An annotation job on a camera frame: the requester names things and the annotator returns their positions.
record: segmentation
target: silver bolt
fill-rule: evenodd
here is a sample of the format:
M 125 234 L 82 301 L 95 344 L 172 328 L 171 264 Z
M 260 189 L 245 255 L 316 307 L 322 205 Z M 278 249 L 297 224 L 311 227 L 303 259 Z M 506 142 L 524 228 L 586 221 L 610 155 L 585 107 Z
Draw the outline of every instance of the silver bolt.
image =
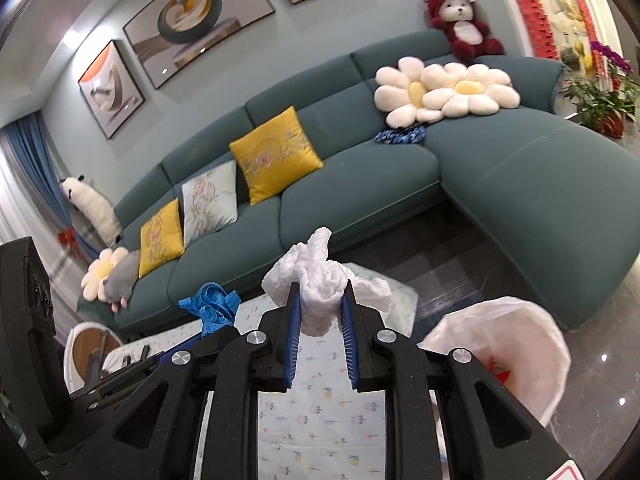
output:
M 468 363 L 471 361 L 471 352 L 466 348 L 456 348 L 453 351 L 453 359 L 459 363 Z
M 392 343 L 397 337 L 393 330 L 381 330 L 377 335 L 378 341 L 382 341 L 383 343 Z
M 246 335 L 246 340 L 252 345 L 261 345 L 267 341 L 267 335 L 259 330 L 254 330 Z
M 185 365 L 189 361 L 191 361 L 191 354 L 186 350 L 178 350 L 174 355 L 171 356 L 171 362 L 174 365 Z

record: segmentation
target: blue crocheted cloth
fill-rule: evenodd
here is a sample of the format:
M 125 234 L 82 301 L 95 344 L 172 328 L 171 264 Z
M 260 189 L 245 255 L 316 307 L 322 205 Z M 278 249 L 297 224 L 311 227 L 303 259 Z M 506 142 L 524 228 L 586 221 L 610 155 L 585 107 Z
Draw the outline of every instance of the blue crocheted cloth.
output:
M 419 144 L 427 136 L 427 126 L 416 124 L 409 128 L 397 130 L 382 130 L 376 135 L 375 141 L 382 144 Z
M 240 306 L 236 291 L 230 294 L 217 283 L 205 283 L 192 298 L 178 302 L 180 308 L 202 320 L 202 337 L 213 334 L 223 326 L 233 326 Z

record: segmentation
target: red teddy bear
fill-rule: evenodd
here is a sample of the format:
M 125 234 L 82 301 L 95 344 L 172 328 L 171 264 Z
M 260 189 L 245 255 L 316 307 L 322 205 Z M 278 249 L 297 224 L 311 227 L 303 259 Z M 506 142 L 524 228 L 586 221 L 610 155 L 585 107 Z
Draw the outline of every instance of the red teddy bear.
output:
M 477 56 L 502 56 L 504 48 L 498 40 L 486 37 L 489 26 L 475 19 L 474 0 L 424 0 L 434 28 L 443 30 L 453 54 L 463 61 Z

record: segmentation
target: green sofa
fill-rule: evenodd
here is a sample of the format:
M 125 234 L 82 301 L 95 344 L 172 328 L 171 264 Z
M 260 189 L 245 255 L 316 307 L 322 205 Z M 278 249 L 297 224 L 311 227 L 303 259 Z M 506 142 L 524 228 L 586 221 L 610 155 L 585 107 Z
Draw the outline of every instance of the green sofa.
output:
M 248 205 L 238 172 L 238 221 L 188 247 L 135 286 L 115 316 L 100 303 L 81 313 L 128 336 L 153 333 L 186 313 L 178 300 L 205 282 L 240 293 L 260 283 L 286 250 L 320 226 L 332 251 L 449 198 L 520 271 L 565 329 L 600 309 L 640 251 L 640 162 L 613 142 L 553 115 L 564 67 L 548 59 L 481 57 L 506 70 L 522 96 L 515 110 L 429 126 L 424 146 L 388 146 L 373 104 L 376 71 L 403 56 L 455 60 L 427 30 L 365 47 L 295 75 L 213 122 L 154 167 L 116 206 L 124 244 L 178 197 L 180 186 L 231 159 L 229 142 L 293 105 L 324 168 L 274 198 Z

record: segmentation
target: long white plush toy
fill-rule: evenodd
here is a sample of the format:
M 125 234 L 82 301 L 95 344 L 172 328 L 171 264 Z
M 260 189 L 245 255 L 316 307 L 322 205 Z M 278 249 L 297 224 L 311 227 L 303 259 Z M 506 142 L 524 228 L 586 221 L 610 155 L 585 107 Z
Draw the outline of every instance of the long white plush toy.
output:
M 69 202 L 87 217 L 98 231 L 107 247 L 113 247 L 120 239 L 122 228 L 113 212 L 111 203 L 93 187 L 83 182 L 84 175 L 72 176 L 60 181 L 60 188 Z

